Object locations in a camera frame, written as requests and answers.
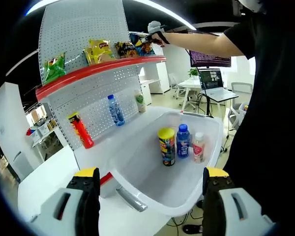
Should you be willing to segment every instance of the green chip bag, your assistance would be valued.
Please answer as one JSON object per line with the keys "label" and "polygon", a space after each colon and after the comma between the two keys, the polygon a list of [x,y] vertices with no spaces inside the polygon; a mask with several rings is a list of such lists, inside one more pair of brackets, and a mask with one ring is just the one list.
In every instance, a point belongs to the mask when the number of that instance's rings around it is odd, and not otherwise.
{"label": "green chip bag", "polygon": [[56,80],[57,78],[65,75],[66,72],[64,70],[64,53],[45,62],[45,72],[45,84],[48,84]]}

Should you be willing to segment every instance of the blue bottle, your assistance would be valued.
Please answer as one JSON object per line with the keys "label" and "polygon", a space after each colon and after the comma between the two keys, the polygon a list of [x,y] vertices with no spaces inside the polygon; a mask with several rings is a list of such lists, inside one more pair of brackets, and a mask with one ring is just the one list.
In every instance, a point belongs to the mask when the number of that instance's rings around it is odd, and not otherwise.
{"label": "blue bottle", "polygon": [[179,126],[176,137],[177,155],[180,158],[186,158],[189,155],[190,133],[186,124]]}
{"label": "blue bottle", "polygon": [[120,109],[119,103],[117,103],[113,94],[109,95],[107,98],[108,98],[109,110],[110,110],[110,113],[112,114],[115,125],[116,126],[123,125],[124,118],[123,118],[123,114]]}

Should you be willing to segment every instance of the monitor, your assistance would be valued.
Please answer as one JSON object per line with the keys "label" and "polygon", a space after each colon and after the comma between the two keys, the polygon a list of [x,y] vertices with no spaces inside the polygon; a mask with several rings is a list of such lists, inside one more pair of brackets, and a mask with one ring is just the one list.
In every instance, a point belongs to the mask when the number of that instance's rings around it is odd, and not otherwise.
{"label": "monitor", "polygon": [[231,67],[231,58],[222,58],[213,55],[207,55],[204,53],[199,53],[195,51],[190,52],[190,64],[191,67],[201,67],[201,66],[217,66],[217,67]]}
{"label": "monitor", "polygon": [[200,81],[202,89],[215,89],[223,87],[222,74],[220,70],[200,70]]}

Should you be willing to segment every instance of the chip bag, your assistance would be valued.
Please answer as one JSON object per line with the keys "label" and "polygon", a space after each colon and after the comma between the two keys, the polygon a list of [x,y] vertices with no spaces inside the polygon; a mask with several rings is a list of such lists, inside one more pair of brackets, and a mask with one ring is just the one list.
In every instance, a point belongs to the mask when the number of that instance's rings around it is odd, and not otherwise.
{"label": "chip bag", "polygon": [[107,40],[89,40],[89,47],[84,49],[89,65],[115,60],[108,44]]}
{"label": "chip bag", "polygon": [[50,83],[66,74],[64,70],[64,53],[45,62],[45,83]]}
{"label": "chip bag", "polygon": [[130,42],[118,42],[115,43],[115,47],[117,49],[118,55],[121,58],[130,58],[138,56],[135,46],[133,46],[133,44]]}
{"label": "chip bag", "polygon": [[[130,34],[130,40],[133,45],[136,45],[136,43],[144,37],[145,35],[140,35],[135,33]],[[140,46],[136,46],[135,48],[139,56],[155,55],[155,52],[152,48],[151,43],[144,43],[144,44],[141,44]]]}

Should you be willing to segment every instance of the laptop screen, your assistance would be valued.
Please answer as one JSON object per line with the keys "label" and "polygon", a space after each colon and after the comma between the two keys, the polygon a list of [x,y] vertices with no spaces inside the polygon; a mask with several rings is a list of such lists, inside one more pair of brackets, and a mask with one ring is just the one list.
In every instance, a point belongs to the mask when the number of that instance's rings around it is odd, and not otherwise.
{"label": "laptop screen", "polygon": [[200,71],[202,89],[222,88],[222,74],[220,70],[202,70]]}

